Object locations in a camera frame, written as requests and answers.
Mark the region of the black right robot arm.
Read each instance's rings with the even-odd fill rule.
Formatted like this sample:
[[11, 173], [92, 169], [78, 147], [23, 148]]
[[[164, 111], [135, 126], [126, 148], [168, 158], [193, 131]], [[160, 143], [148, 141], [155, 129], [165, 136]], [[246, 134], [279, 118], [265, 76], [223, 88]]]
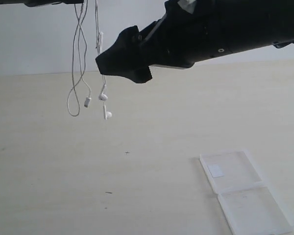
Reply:
[[261, 47], [294, 44], [294, 0], [169, 0], [164, 16], [124, 29], [96, 58], [102, 75], [151, 80], [151, 66], [196, 62]]

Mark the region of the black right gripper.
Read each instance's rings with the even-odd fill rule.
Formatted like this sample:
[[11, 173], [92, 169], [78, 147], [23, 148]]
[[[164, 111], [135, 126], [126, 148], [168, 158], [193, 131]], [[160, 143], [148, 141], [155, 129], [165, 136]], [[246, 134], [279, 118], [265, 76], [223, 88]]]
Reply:
[[115, 43], [95, 58], [99, 72], [144, 84], [152, 79], [151, 65], [188, 69], [196, 62], [232, 54], [218, 3], [166, 1], [161, 19], [142, 30], [136, 25], [124, 29]]

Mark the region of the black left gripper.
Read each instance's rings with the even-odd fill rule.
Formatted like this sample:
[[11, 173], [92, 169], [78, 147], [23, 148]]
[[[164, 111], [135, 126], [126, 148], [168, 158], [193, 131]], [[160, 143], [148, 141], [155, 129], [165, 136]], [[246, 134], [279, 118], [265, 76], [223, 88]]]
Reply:
[[46, 5], [57, 5], [57, 4], [83, 4], [85, 0], [29, 0], [24, 3], [27, 7], [39, 7]]

